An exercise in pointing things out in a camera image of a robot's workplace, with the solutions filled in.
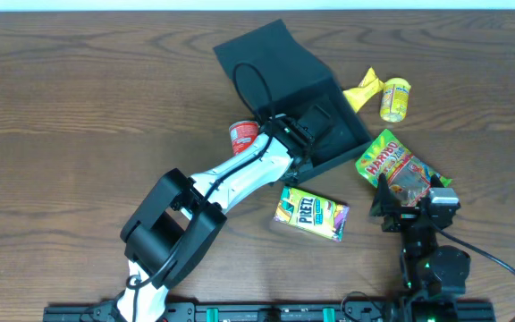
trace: red can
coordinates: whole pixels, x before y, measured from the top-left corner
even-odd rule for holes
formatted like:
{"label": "red can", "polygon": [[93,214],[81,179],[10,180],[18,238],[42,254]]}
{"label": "red can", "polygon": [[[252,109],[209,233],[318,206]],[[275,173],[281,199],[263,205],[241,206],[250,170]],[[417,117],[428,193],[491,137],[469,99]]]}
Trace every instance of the red can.
{"label": "red can", "polygon": [[259,123],[254,121],[239,121],[230,126],[230,139],[232,139],[233,154],[239,155],[259,134]]}

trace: open box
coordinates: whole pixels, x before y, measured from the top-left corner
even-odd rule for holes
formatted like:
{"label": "open box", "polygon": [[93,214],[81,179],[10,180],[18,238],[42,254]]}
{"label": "open box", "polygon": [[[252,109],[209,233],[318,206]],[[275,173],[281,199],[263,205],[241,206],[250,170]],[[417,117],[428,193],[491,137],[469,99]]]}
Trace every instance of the open box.
{"label": "open box", "polygon": [[251,64],[263,75],[273,101],[267,99],[263,81],[251,68],[237,71],[240,93],[252,113],[263,120],[277,115],[297,121],[300,129],[326,129],[312,133],[315,148],[308,162],[290,169],[282,181],[296,185],[356,157],[369,147],[372,138],[355,115],[331,71],[299,45],[279,20],[214,48],[228,77],[241,62]]}

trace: wooden table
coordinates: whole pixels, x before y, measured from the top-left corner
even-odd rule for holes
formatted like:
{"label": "wooden table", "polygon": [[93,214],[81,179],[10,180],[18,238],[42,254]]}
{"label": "wooden table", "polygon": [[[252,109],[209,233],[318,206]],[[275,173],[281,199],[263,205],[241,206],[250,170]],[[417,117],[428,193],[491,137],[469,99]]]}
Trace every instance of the wooden table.
{"label": "wooden table", "polygon": [[[119,232],[136,206],[168,170],[231,157],[228,126],[250,117],[213,46],[278,18],[344,88],[369,65],[410,81],[405,121],[380,120],[376,97],[361,119],[454,179],[462,210],[448,232],[515,266],[515,12],[0,13],[0,321],[123,289]],[[367,217],[375,190],[353,162],[302,187],[349,203],[342,243],[279,233],[282,185],[266,186],[228,214],[172,295],[336,301],[399,289],[400,236]],[[466,296],[510,319],[515,278],[471,256]]]}

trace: white wall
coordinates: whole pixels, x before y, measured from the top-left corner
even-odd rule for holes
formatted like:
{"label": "white wall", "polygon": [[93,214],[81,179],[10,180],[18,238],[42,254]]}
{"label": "white wall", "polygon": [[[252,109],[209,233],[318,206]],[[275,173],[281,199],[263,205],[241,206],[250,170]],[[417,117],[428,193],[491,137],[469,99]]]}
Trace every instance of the white wall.
{"label": "white wall", "polygon": [[515,0],[0,0],[0,11],[515,9]]}

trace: green connector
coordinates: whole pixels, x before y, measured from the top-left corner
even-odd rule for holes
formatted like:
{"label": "green connector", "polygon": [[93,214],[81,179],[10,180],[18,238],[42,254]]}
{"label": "green connector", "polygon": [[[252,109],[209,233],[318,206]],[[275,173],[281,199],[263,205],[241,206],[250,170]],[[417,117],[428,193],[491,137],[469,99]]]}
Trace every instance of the green connector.
{"label": "green connector", "polygon": [[323,322],[335,322],[335,309],[323,309]]}
{"label": "green connector", "polygon": [[207,309],[206,310],[206,321],[207,322],[218,322],[218,309]]}

